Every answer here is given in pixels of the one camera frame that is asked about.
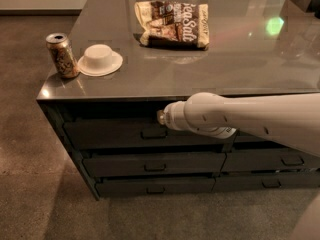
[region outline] can lid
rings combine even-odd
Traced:
[[[58,44],[65,41],[67,38],[67,35],[64,33],[52,33],[46,37],[46,41],[51,44]]]

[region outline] glossy countertop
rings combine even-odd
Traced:
[[[145,0],[88,0],[70,35],[78,60],[87,47],[107,44],[122,55],[121,68],[62,80],[52,66],[38,101],[319,92],[320,20],[289,0],[173,0],[208,3],[207,51],[141,46],[136,1]]]

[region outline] white robotic arm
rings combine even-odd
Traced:
[[[236,129],[320,156],[320,93],[225,98],[198,93],[158,113],[170,129],[227,138]]]

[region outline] concrete floor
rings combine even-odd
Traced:
[[[317,189],[95,201],[35,99],[45,37],[74,17],[0,17],[0,239],[320,239]]]

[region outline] black drawer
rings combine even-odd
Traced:
[[[98,119],[67,122],[64,129],[76,149],[188,146],[232,141],[172,131],[149,119]]]
[[[209,193],[215,184],[214,178],[166,178],[106,180],[96,184],[100,196],[128,196],[176,193]]]
[[[192,152],[166,154],[99,155],[84,159],[91,177],[156,174],[220,173],[224,153]]]
[[[216,178],[213,191],[238,191],[278,188],[317,188],[320,173],[276,173],[252,175],[228,175]]]
[[[312,168],[320,168],[320,158],[290,148],[279,148],[234,150],[227,153],[222,171],[292,171]]]

